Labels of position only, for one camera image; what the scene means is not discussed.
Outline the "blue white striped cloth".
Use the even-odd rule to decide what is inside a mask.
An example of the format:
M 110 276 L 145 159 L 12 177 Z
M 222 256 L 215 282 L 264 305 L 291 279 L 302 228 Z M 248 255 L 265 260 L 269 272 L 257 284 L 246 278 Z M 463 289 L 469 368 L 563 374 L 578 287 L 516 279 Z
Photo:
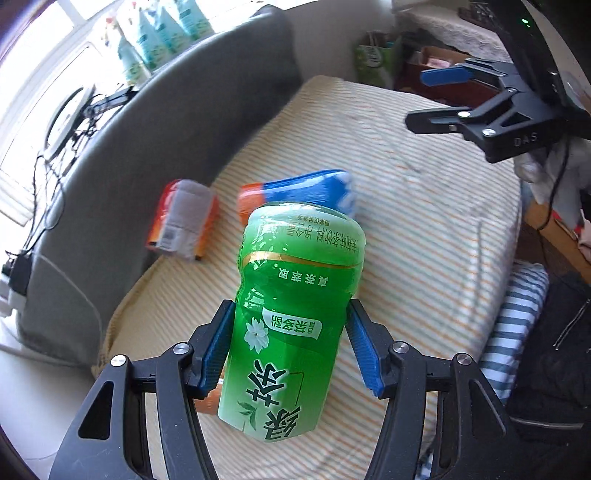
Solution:
M 549 275 L 539 263 L 437 267 L 425 286 L 411 283 L 406 295 L 416 299 L 406 335 L 428 355 L 473 355 L 505 403 L 548 290 Z

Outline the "dark grey backrest cushion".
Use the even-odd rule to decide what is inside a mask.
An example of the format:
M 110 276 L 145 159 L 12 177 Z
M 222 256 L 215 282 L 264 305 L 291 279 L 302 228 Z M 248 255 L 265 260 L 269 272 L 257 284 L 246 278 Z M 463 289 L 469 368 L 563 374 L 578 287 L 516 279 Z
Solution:
M 176 179 L 213 182 L 301 87 L 287 13 L 266 6 L 172 60 L 83 151 L 33 248 L 16 336 L 72 365 L 97 358 L 147 265 L 158 200 Z

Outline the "white power strip with adapters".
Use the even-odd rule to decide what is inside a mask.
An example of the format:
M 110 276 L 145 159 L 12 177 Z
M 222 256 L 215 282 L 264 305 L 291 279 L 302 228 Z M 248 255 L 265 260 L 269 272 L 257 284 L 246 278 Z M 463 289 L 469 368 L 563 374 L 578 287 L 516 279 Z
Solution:
M 10 317 L 14 311 L 22 313 L 27 301 L 27 290 L 32 272 L 31 254 L 21 251 L 10 255 L 1 267 L 1 316 Z

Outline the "green paper bag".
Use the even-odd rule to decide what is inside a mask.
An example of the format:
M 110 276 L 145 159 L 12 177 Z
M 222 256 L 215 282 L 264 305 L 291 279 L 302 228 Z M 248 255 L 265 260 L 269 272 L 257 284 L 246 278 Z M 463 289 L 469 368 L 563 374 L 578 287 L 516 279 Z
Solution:
M 368 31 L 353 50 L 353 65 L 359 83 L 394 89 L 403 60 L 401 35 Z

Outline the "orange cup with white label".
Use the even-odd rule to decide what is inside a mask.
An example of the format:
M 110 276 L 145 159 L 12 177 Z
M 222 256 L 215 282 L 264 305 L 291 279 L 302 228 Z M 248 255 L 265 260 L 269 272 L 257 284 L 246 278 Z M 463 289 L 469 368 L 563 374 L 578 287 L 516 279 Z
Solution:
M 190 179 L 173 180 L 160 196 L 146 247 L 162 255 L 200 260 L 218 206 L 211 187 Z

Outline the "teal white refill pouches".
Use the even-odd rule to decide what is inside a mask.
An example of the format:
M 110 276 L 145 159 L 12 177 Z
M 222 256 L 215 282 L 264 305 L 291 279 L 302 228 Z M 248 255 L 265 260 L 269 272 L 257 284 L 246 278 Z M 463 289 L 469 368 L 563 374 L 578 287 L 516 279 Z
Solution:
M 107 14 L 102 41 L 124 84 L 140 87 L 213 34 L 195 1 L 124 1 Z

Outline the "green tea paper cup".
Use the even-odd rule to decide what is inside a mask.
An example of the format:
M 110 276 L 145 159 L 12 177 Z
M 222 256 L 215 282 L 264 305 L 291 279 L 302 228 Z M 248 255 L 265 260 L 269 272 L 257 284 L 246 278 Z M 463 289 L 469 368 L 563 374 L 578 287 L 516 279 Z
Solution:
M 341 212 L 271 202 L 249 216 L 218 416 L 278 442 L 314 430 L 322 415 L 366 236 Z

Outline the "black jacket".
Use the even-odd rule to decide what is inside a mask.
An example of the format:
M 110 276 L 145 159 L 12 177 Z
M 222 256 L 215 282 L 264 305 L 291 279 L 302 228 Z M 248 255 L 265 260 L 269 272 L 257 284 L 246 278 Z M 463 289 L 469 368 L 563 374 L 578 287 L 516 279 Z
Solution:
M 570 434 L 590 425 L 590 285 L 580 275 L 552 280 L 506 409 L 523 431 Z

